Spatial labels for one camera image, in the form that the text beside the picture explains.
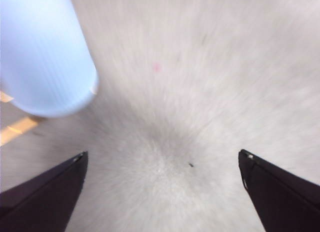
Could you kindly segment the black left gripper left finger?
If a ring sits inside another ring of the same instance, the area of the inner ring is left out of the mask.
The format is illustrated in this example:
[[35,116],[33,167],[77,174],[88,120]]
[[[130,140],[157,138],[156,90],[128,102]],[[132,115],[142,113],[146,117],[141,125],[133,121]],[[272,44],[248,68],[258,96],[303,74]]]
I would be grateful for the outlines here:
[[0,194],[2,232],[64,232],[86,178],[84,151]]

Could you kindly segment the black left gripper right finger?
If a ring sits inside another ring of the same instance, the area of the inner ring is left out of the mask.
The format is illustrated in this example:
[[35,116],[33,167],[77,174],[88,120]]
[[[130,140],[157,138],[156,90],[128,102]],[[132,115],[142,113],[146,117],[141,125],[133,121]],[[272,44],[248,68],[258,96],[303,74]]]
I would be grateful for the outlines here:
[[318,232],[320,187],[242,149],[243,186],[267,232]]

